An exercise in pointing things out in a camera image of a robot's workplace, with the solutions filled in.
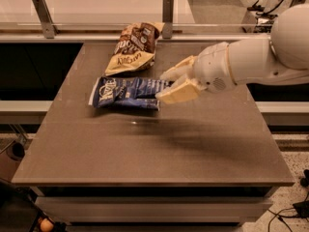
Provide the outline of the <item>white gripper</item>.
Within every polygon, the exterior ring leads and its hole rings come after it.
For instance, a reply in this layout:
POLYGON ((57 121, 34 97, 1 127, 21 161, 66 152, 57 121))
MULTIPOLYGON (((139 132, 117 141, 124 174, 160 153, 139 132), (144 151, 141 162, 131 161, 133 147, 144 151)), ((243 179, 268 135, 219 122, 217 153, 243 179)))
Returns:
POLYGON ((193 55, 181 60, 177 65, 165 71, 160 79, 176 81, 184 74, 192 74, 197 79, 181 78, 170 87, 157 93, 155 97, 166 104, 188 102, 197 99, 207 90, 219 93, 236 87, 229 65, 229 44, 226 42, 206 47, 197 58, 193 55))

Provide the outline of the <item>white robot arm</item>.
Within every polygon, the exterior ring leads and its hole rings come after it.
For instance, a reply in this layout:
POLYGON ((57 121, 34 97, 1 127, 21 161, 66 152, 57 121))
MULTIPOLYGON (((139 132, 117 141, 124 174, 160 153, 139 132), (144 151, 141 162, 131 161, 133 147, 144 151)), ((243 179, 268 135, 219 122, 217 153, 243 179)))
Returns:
POLYGON ((219 93, 244 84, 296 85, 308 81, 309 5, 280 14, 269 34, 206 47, 164 72, 172 83, 155 97, 164 103, 187 102, 208 91, 219 93))

